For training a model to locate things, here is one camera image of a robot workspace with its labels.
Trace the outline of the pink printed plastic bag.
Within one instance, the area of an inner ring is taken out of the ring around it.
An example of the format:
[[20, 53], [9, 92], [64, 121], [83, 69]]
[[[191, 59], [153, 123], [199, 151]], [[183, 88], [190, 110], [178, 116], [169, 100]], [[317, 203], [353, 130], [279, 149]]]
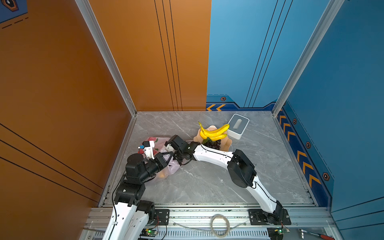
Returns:
[[[153, 155], [155, 156], [157, 153], [165, 153], [167, 151], [166, 149], [166, 142], [170, 138], [162, 138], [162, 137], [149, 137], [145, 141], [153, 141], [154, 145], [152, 147]], [[163, 170], [161, 170], [159, 173], [152, 175], [149, 179], [150, 185], [153, 185], [156, 182], [159, 182], [161, 180], [166, 179], [168, 176], [173, 175], [178, 169], [180, 168], [180, 165], [177, 160], [174, 160], [171, 158], [171, 161], [169, 162], [168, 166], [165, 167]]]

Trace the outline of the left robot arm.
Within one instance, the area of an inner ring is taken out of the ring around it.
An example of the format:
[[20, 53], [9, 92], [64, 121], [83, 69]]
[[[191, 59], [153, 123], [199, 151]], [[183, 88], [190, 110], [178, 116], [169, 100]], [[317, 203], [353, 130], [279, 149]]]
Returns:
[[172, 152], [165, 152], [157, 153], [153, 160], [142, 154], [128, 157], [126, 172], [114, 190], [113, 212], [104, 240], [137, 240], [145, 226], [154, 221], [154, 203], [141, 200], [145, 182], [167, 167], [172, 156]]

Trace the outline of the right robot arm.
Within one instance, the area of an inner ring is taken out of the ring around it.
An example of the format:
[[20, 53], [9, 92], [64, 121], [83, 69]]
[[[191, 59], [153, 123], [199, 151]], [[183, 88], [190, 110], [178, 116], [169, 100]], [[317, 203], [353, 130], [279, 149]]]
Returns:
[[256, 219], [262, 225], [290, 225], [288, 211], [263, 186], [254, 164], [241, 151], [224, 152], [204, 146], [199, 142], [186, 142], [177, 135], [165, 143], [168, 151], [180, 164], [183, 160], [207, 162], [228, 170], [235, 185], [246, 189], [260, 205]]

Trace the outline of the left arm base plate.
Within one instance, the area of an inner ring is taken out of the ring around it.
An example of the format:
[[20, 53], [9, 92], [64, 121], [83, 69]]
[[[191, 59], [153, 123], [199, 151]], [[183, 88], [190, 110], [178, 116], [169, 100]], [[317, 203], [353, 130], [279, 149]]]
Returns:
[[168, 226], [170, 220], [170, 209], [155, 209], [153, 224], [156, 226]]

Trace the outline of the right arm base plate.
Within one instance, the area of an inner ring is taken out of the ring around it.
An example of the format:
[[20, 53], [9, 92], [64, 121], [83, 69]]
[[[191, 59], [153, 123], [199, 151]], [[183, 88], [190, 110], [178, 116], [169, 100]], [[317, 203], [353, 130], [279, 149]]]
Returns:
[[261, 209], [248, 210], [250, 223], [252, 226], [256, 225], [285, 225], [292, 224], [289, 213], [286, 209], [274, 211], [272, 214], [267, 213]]

